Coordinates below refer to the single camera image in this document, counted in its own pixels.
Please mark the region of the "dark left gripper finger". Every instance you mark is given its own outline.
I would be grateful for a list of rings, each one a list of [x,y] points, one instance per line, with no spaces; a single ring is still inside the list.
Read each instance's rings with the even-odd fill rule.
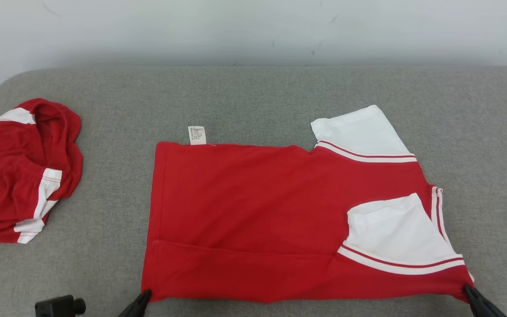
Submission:
[[[143,317],[151,297],[152,291],[146,289],[120,313],[119,317]]]

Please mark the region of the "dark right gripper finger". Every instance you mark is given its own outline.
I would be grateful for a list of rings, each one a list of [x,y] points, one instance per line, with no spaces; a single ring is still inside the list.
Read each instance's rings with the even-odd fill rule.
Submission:
[[[491,301],[485,298],[475,287],[467,284],[463,287],[467,301],[474,317],[505,317],[500,309],[498,309]]]

